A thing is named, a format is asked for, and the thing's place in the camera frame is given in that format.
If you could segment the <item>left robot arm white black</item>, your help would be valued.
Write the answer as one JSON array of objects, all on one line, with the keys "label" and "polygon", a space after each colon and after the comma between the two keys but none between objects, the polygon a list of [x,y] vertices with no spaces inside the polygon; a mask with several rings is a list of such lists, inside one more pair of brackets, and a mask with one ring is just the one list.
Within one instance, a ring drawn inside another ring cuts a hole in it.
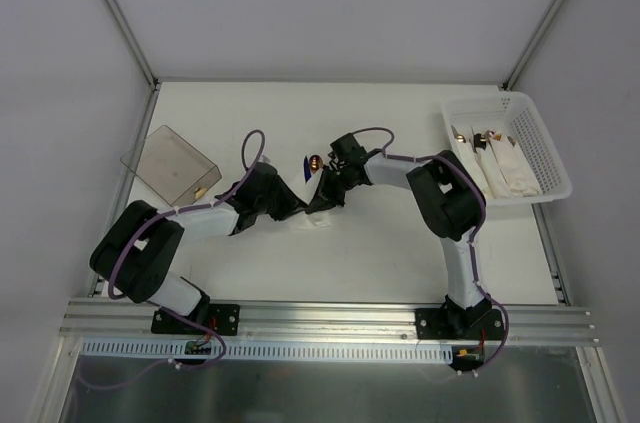
[{"label": "left robot arm white black", "polygon": [[284,221],[305,209],[273,166],[258,163],[210,203],[163,213],[143,200],[129,204],[94,249],[89,267],[107,281],[112,297],[154,304],[185,332],[197,333],[208,324],[210,298],[171,272],[180,245],[234,236],[262,215]]}]

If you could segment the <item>white paper napkin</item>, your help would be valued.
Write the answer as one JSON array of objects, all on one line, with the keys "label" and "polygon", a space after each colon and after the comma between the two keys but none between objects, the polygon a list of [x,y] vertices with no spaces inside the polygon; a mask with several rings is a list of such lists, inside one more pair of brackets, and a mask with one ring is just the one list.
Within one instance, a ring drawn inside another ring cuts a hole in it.
[{"label": "white paper napkin", "polygon": [[[318,171],[312,175],[308,180],[305,179],[305,175],[300,173],[292,181],[291,188],[294,193],[307,205],[311,203],[313,199],[318,183],[320,182],[321,172]],[[327,212],[317,212],[313,214],[306,214],[305,212],[294,215],[289,220],[289,228],[291,230],[316,230],[321,228],[327,228],[331,226],[331,218]]]}]

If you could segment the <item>copper spoon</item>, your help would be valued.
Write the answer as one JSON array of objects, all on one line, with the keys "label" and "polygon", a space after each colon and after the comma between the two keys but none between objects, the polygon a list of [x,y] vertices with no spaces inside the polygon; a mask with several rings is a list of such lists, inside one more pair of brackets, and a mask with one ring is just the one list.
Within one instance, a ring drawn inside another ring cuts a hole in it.
[{"label": "copper spoon", "polygon": [[315,175],[318,171],[320,171],[323,166],[323,160],[322,158],[315,154],[315,155],[311,155],[307,158],[307,166],[308,166],[308,178],[311,178],[313,175]]}]

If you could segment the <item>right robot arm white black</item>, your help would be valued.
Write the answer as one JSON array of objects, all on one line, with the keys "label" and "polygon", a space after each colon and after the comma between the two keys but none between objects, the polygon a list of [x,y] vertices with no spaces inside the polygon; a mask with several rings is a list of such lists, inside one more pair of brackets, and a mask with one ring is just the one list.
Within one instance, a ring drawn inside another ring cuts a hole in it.
[{"label": "right robot arm white black", "polygon": [[486,219],[486,200],[462,164],[449,150],[412,159],[380,150],[345,153],[325,166],[308,214],[345,204],[358,186],[386,185],[412,193],[427,228],[440,238],[448,275],[445,306],[449,330],[459,338],[480,331],[480,311],[492,308],[482,288],[475,239]]}]

